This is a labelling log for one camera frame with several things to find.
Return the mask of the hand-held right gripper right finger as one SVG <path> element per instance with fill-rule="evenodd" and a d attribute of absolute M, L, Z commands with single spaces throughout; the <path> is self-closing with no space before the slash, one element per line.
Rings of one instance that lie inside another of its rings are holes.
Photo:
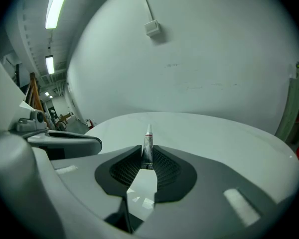
<path fill-rule="evenodd" d="M 277 204 L 229 166 L 164 146 L 154 147 L 154 211 L 136 230 L 143 239 L 258 239 L 275 222 Z M 237 190 L 256 219 L 246 224 L 225 197 Z"/>

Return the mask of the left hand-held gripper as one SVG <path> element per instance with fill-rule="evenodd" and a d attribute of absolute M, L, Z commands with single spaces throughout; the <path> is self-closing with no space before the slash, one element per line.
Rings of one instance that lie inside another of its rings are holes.
<path fill-rule="evenodd" d="M 48 126 L 43 111 L 22 101 L 16 131 L 26 133 L 44 129 Z M 27 141 L 31 146 L 44 150 L 50 160 L 93 156 L 102 150 L 102 141 L 97 137 L 67 131 L 48 130 L 29 137 Z"/>

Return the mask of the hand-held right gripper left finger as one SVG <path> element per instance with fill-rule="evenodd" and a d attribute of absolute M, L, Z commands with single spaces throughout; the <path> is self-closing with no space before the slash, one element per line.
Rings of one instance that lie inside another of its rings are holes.
<path fill-rule="evenodd" d="M 51 164 L 62 184 L 57 200 L 67 239 L 136 239 L 127 191 L 141 166 L 141 146 Z"/>

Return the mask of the small white tube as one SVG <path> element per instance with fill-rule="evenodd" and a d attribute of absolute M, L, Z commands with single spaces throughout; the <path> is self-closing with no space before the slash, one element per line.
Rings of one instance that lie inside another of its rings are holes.
<path fill-rule="evenodd" d="M 151 124 L 148 125 L 142 153 L 142 169 L 153 170 L 153 133 Z"/>

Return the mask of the white wall junction box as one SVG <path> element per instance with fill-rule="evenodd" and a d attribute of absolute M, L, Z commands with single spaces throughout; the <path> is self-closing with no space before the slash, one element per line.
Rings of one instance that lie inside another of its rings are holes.
<path fill-rule="evenodd" d="M 153 37 L 161 33 L 160 24 L 157 20 L 152 20 L 144 25 L 148 37 Z"/>

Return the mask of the white wall conduit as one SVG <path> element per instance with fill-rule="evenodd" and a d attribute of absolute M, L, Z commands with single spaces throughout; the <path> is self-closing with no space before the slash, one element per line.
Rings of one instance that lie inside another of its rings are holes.
<path fill-rule="evenodd" d="M 150 6 L 148 4 L 148 1 L 147 0 L 142 0 L 142 1 L 143 1 L 143 4 L 144 4 L 144 7 L 145 7 L 145 11 L 148 15 L 149 21 L 153 21 L 154 18 L 152 16 L 152 12 L 151 12 Z"/>

